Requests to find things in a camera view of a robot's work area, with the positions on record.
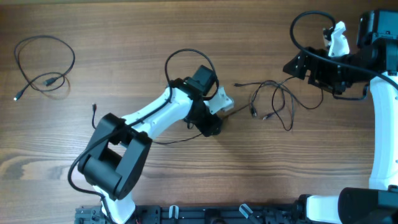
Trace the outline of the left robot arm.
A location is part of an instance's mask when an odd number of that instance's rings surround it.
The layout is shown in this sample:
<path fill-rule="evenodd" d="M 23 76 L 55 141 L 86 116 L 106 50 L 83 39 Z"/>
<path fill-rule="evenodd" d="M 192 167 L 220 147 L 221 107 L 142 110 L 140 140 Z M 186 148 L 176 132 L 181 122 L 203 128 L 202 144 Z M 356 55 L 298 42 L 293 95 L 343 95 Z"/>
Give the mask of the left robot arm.
<path fill-rule="evenodd" d="M 126 223 L 136 205 L 137 184 L 153 140 L 177 121 L 194 125 L 205 137 L 220 133 L 222 120 L 207 95 L 218 84 L 216 73 L 202 65 L 192 77 L 169 83 L 164 93 L 143 109 L 122 118 L 102 117 L 74 168 L 94 187 L 109 223 Z"/>

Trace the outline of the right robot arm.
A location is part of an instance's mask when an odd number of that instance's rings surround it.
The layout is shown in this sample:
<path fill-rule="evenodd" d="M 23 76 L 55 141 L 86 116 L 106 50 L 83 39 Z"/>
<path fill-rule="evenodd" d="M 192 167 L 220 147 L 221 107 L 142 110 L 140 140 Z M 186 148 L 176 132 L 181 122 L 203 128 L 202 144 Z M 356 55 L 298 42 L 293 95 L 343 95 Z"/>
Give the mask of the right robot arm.
<path fill-rule="evenodd" d="M 371 95 L 374 107 L 374 159 L 367 188 L 344 188 L 336 196 L 301 195 L 292 221 L 302 223 L 397 222 L 397 12 L 376 9 L 359 20 L 351 53 L 345 25 L 333 22 L 323 31 L 325 49 L 299 47 L 283 71 L 307 80 L 340 100 L 355 83 Z"/>

